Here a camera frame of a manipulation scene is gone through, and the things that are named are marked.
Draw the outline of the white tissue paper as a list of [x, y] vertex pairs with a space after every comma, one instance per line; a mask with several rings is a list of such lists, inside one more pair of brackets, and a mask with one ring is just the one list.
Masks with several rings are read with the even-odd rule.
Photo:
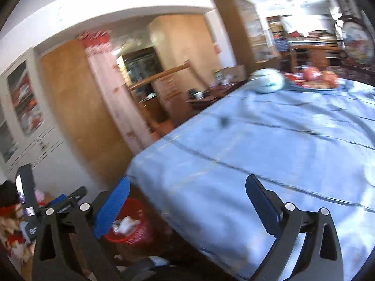
[[123, 219], [117, 219], [112, 224], [112, 230], [116, 235], [130, 235], [133, 233], [138, 225], [140, 225], [140, 219], [132, 219], [127, 216]]

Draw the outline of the red plastic trash basket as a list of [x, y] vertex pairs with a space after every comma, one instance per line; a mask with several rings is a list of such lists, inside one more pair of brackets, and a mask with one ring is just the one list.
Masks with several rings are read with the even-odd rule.
[[137, 199], [127, 198], [104, 237], [112, 243], [136, 246], [151, 243], [152, 232], [142, 203]]

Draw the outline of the white glass display cabinet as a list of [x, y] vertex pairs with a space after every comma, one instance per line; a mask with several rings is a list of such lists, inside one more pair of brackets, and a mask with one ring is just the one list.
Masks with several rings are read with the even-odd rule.
[[45, 169], [64, 142], [41, 84], [41, 67], [28, 49], [1, 74], [1, 164], [9, 180], [20, 166]]

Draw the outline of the light blue tablecloth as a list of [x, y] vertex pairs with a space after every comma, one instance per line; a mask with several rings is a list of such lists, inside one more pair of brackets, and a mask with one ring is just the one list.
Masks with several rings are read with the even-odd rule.
[[273, 242], [247, 197], [250, 174], [299, 209], [330, 211], [352, 279], [374, 249], [374, 88], [258, 94], [244, 85], [127, 169], [162, 218], [238, 280]]

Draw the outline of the pink floral door curtain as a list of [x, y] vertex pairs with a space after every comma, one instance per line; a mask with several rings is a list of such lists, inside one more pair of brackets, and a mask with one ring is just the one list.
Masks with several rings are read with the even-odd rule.
[[107, 30], [85, 31], [83, 44], [88, 64], [100, 89], [107, 110], [132, 154], [137, 155], [153, 143], [149, 127], [139, 106], [125, 86]]

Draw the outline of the blue fruit plate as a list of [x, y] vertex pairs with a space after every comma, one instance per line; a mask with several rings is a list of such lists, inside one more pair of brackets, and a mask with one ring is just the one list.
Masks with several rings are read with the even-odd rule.
[[330, 92], [341, 89], [343, 86], [337, 82], [325, 82], [321, 80], [304, 80], [301, 73], [285, 73], [285, 83], [298, 91]]

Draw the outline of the orange fruit on plate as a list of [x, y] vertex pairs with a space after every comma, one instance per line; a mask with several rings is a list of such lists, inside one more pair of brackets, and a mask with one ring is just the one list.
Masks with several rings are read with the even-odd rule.
[[338, 86], [338, 79], [338, 75], [331, 70], [321, 71], [320, 80], [332, 88], [336, 88]]

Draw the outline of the red apple in net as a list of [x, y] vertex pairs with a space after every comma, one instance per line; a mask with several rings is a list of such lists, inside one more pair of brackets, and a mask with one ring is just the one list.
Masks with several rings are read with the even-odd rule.
[[321, 71], [317, 67], [305, 67], [302, 70], [303, 79], [306, 81], [316, 81], [321, 76]]

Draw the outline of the pale green ceramic lidded pot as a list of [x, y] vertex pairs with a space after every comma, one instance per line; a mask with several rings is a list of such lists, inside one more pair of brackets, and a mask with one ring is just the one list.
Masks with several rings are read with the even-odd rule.
[[250, 75], [250, 88], [257, 93], [274, 93], [284, 88], [283, 74], [272, 68], [259, 69]]

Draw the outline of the dark wooden side cabinet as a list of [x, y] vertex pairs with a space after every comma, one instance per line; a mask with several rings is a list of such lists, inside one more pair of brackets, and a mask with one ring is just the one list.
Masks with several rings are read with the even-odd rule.
[[213, 105], [215, 102], [229, 95], [239, 87], [246, 84], [247, 81], [233, 82], [224, 86], [216, 86], [209, 88], [203, 92], [203, 97], [200, 99], [190, 98], [186, 101], [187, 104], [195, 111], [202, 111]]

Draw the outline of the cardboard box on cabinet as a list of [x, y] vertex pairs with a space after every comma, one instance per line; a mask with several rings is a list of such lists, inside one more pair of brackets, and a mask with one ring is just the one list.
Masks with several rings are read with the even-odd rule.
[[222, 74], [230, 82], [242, 82], [248, 79], [246, 69], [243, 65], [236, 65], [234, 67], [226, 67], [221, 69]]

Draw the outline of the far wooden chair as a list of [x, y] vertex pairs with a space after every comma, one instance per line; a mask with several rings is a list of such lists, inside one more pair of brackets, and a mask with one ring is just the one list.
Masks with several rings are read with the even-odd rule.
[[332, 65], [332, 60], [339, 62], [340, 59], [341, 50], [336, 46], [290, 45], [290, 60], [293, 72], [299, 72], [305, 65], [323, 70]]

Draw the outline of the tall wooden wardrobe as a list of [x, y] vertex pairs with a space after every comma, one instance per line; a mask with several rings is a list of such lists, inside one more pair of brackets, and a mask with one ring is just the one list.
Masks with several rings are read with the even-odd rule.
[[214, 71], [220, 69], [219, 58], [214, 49], [205, 17], [196, 14], [162, 15], [149, 25], [149, 36], [165, 70], [189, 61], [202, 84], [188, 70], [175, 74], [178, 88], [205, 90], [215, 83]]

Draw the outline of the round embroidered table screen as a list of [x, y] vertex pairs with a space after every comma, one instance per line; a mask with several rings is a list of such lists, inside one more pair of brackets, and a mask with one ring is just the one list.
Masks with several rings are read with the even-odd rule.
[[342, 15], [342, 66], [349, 79], [374, 86], [374, 38], [363, 21]]

